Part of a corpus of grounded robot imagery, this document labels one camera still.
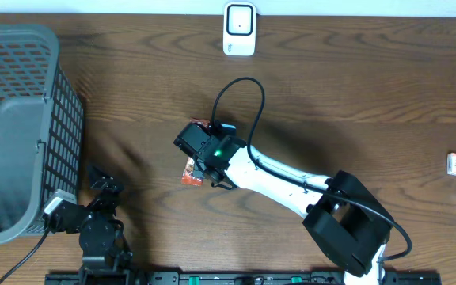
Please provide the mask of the red Top chocolate bar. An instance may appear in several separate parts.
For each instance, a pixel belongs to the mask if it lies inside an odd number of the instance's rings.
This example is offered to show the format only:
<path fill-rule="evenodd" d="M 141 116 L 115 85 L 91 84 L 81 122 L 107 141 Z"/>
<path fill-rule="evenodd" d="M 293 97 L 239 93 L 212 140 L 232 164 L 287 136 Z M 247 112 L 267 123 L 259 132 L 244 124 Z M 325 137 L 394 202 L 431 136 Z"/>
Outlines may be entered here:
<path fill-rule="evenodd" d="M 203 127 L 209 127 L 210 121 L 206 119 L 191 118 L 191 123 L 199 124 Z M 188 184 L 192 186 L 201 186 L 203 184 L 203 174 L 200 172 L 192 158 L 188 158 L 184 167 L 184 172 L 181 178 L 182 184 Z"/>

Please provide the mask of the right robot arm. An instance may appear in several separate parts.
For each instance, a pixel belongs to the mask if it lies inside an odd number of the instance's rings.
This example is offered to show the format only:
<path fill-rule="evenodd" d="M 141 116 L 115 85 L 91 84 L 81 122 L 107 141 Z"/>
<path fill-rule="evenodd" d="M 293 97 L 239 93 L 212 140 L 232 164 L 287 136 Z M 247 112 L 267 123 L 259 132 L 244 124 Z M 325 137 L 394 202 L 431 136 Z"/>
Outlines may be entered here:
<path fill-rule="evenodd" d="M 320 250 L 344 270 L 346 284 L 380 284 L 393 218 L 354 176 L 306 173 L 271 159 L 235 135 L 189 123 L 175 138 L 213 186 L 244 188 L 290 209 Z"/>

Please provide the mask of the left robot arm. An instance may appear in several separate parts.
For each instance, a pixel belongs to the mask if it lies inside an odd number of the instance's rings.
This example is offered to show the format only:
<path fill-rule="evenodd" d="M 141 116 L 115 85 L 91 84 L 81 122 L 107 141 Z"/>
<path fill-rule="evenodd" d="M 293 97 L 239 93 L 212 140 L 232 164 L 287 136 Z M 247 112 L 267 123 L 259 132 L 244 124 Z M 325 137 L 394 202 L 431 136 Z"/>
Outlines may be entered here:
<path fill-rule="evenodd" d="M 76 273 L 46 275 L 46 284 L 137 284 L 139 271 L 124 237 L 124 224 L 116 218 L 124 185 L 106 172 L 89 165 L 89 186 L 97 191 L 86 206 L 73 194 L 56 190 L 44 206 L 43 219 L 51 233 L 78 234 L 82 266 Z"/>

